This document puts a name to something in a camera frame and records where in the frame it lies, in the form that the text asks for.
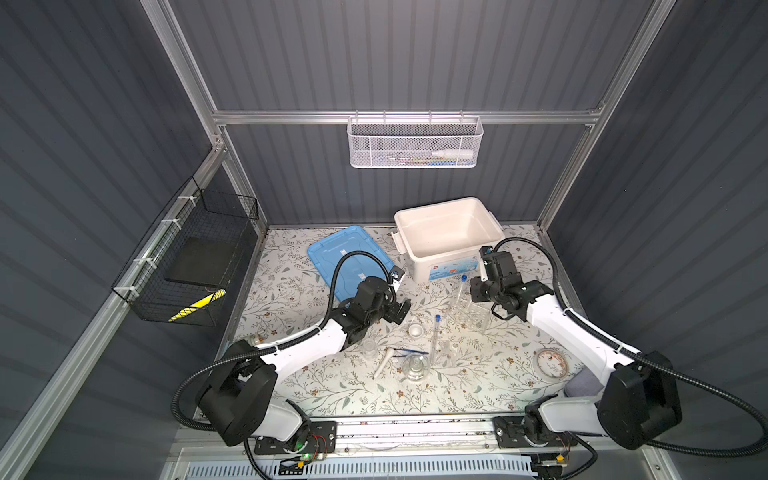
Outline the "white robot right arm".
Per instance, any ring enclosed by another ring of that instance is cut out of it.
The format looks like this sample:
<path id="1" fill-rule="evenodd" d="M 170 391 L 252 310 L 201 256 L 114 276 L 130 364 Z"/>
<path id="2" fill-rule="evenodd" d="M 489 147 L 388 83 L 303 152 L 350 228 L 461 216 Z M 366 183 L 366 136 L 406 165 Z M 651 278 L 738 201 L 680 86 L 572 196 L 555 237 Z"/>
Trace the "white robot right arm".
<path id="1" fill-rule="evenodd" d="M 634 360 L 637 349 L 602 341 L 603 331 L 566 307 L 554 288 L 524 281 L 511 253 L 483 246 L 479 255 L 472 301 L 502 309 L 503 320 L 517 317 L 531 324 L 584 366 L 562 393 L 526 407 L 522 429 L 531 445 L 569 433 L 607 436 L 635 450 L 682 422 L 674 378 Z"/>

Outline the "blue capped test tube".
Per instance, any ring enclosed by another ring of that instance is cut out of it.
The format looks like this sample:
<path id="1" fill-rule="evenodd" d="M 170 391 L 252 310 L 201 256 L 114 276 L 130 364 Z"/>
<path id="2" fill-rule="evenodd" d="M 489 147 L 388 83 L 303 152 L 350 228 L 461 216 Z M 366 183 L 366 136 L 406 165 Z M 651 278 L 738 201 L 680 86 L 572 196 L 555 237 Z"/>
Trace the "blue capped test tube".
<path id="1" fill-rule="evenodd" d="M 394 290 L 397 291 L 405 277 L 405 271 L 401 267 L 394 265 L 389 271 L 389 275 L 392 280 L 391 285 L 393 286 Z"/>
<path id="2" fill-rule="evenodd" d="M 468 276 L 466 274 L 462 274 L 460 277 L 459 286 L 457 287 L 456 298 L 454 302 L 454 309 L 456 312 L 461 313 L 465 309 L 465 304 L 466 304 L 465 295 L 468 288 L 468 283 L 469 283 Z"/>
<path id="3" fill-rule="evenodd" d="M 439 355 L 439 338 L 442 326 L 442 316 L 437 314 L 434 317 L 432 334 L 430 340 L 429 362 L 432 367 L 437 365 Z"/>

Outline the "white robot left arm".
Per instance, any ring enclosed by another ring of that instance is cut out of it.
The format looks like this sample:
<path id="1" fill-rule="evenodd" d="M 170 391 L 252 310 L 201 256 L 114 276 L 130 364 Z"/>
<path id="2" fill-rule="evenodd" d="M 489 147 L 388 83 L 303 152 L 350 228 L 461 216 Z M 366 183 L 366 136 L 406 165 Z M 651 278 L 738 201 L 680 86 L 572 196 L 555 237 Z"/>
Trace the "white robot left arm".
<path id="1" fill-rule="evenodd" d="M 225 362 L 207 375 L 197 406 L 228 446 L 266 437 L 297 451 L 310 436 L 311 421 L 295 402 L 275 400 L 276 387 L 315 361 L 360 343 L 374 323 L 402 324 L 411 306 L 410 299 L 397 299 L 393 284 L 368 277 L 354 297 L 310 329 L 269 346 L 233 344 Z"/>

